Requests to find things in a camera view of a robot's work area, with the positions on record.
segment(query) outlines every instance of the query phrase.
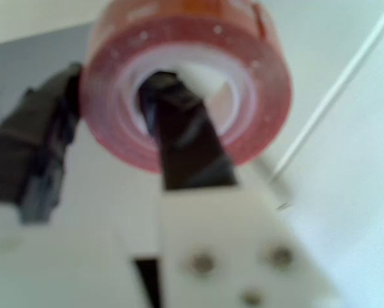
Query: adhesive tape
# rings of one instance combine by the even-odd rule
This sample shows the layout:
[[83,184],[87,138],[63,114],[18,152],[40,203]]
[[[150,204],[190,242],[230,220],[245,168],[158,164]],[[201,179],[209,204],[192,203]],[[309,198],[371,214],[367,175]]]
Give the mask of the adhesive tape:
[[98,142],[159,172],[137,90],[155,71],[184,62],[225,76],[207,102],[218,135],[236,164],[258,156],[284,123],[291,90],[270,18],[249,0],[112,2],[92,32],[80,85],[82,115]]

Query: gray surface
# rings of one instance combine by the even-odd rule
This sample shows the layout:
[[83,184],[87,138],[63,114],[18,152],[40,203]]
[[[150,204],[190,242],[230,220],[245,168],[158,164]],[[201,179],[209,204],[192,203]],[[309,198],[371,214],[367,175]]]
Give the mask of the gray surface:
[[85,57],[90,26],[80,26],[0,45],[0,118],[29,86]]

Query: screw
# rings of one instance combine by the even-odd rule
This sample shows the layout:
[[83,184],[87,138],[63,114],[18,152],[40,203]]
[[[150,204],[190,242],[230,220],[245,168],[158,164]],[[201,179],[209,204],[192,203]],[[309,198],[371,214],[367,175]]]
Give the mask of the screw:
[[276,268],[286,269],[293,261],[292,252],[286,247],[278,247],[272,252],[272,262]]
[[199,275],[208,275],[214,270],[215,261],[209,253],[199,253],[193,256],[191,261],[192,269]]
[[242,294],[241,298],[243,303],[245,303],[247,306],[253,307],[262,304],[262,295],[259,291],[255,289],[246,290]]

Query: red tape roll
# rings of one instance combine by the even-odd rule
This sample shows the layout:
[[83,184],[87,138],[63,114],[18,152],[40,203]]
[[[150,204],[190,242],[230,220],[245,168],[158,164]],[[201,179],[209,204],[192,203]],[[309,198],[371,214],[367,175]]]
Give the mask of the red tape roll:
[[80,86],[82,114],[98,142],[159,172],[137,90],[151,73],[183,61],[227,77],[211,98],[211,116],[227,123],[218,133],[236,164],[258,156],[284,123],[291,90],[272,23],[248,0],[115,0],[93,31]]

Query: white wall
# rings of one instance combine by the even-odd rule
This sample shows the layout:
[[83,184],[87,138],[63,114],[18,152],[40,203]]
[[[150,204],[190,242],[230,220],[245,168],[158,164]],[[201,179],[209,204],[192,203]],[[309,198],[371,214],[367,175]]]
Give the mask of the white wall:
[[282,178],[289,222],[351,307],[384,307],[384,37]]

